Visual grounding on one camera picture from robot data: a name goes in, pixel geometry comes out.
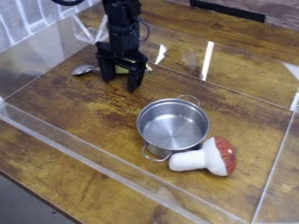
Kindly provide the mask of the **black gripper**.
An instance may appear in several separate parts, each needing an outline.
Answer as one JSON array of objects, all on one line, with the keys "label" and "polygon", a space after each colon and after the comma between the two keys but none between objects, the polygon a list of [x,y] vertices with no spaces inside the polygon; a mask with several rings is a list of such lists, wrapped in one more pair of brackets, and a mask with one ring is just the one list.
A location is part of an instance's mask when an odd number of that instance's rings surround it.
[{"label": "black gripper", "polygon": [[[146,75],[147,57],[139,51],[140,39],[139,24],[107,25],[108,42],[98,41],[98,64],[102,78],[111,82],[116,78],[116,64],[128,68],[127,91],[134,93],[140,87]],[[122,59],[135,60],[135,64],[122,62]]]}]

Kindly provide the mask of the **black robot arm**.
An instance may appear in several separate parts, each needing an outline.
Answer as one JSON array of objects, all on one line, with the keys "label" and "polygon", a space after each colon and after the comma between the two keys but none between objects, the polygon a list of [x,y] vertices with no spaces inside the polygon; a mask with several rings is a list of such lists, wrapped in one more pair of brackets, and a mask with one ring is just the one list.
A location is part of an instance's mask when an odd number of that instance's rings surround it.
[{"label": "black robot arm", "polygon": [[108,42],[98,41],[98,65],[102,78],[111,82],[118,68],[128,71],[127,91],[142,85],[148,58],[139,52],[142,4],[139,0],[103,0],[107,14]]}]

